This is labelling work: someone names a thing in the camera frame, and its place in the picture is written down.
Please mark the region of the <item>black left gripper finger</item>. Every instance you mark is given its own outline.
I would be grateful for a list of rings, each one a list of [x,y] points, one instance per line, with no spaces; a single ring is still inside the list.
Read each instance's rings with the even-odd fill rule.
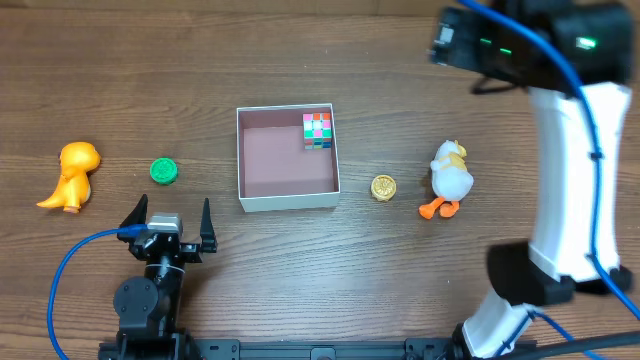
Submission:
[[[144,225],[146,223],[147,217],[147,206],[148,196],[146,194],[143,194],[134,209],[120,224],[120,227],[125,228],[133,225]]]
[[[210,201],[208,198],[204,199],[201,224],[200,224],[200,238],[202,253],[216,253],[217,252],[217,238],[211,219]]]

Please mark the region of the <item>white duck plush toy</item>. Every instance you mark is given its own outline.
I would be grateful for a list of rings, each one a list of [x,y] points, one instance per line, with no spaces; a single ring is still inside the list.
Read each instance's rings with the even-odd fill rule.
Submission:
[[[469,173],[465,157],[466,149],[457,140],[446,140],[430,162],[431,187],[435,199],[419,207],[419,214],[429,220],[436,212],[443,218],[453,217],[466,197],[474,178]]]

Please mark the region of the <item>multicolour puzzle cube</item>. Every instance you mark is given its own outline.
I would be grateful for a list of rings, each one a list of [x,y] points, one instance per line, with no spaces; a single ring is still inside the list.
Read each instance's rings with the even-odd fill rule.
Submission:
[[[330,113],[306,113],[302,115],[304,147],[329,149],[333,144],[333,125]]]

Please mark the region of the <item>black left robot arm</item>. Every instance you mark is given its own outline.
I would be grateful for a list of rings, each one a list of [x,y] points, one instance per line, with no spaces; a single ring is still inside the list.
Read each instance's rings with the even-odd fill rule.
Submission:
[[[109,360],[201,360],[194,338],[177,327],[185,265],[200,263],[203,253],[217,251],[210,202],[204,201],[198,243],[185,243],[182,220],[172,213],[147,218],[148,197],[142,195],[119,227],[117,238],[145,263],[142,276],[125,280],[116,290],[119,316],[116,342],[102,344],[98,357]]]

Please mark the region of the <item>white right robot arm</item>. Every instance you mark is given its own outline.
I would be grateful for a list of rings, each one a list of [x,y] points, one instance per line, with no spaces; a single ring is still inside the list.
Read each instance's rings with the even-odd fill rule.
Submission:
[[[526,90],[538,133],[537,215],[530,239],[490,247],[490,290],[454,330],[446,359],[542,359],[634,345],[635,332],[529,350],[518,339],[549,306],[578,293],[626,308],[632,272],[615,238],[619,146],[632,91],[634,19],[621,2],[461,1],[443,9],[431,59]]]

